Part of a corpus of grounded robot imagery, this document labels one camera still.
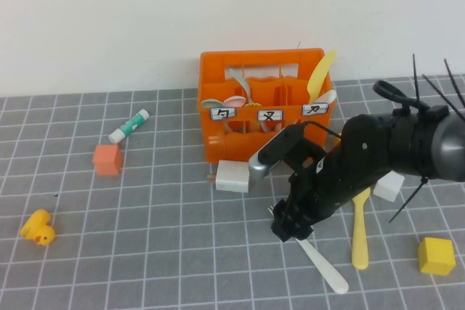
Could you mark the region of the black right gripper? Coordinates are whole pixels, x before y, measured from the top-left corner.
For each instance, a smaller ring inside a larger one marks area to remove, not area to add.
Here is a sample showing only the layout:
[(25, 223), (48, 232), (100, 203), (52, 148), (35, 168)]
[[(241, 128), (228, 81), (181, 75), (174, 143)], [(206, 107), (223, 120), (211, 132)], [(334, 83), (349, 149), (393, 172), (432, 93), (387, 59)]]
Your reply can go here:
[(298, 240), (306, 240), (312, 226), (332, 216), (344, 205), (375, 182), (369, 164), (370, 147), (339, 144), (288, 181), (290, 192), (274, 207), (272, 232), (281, 242), (294, 232)]

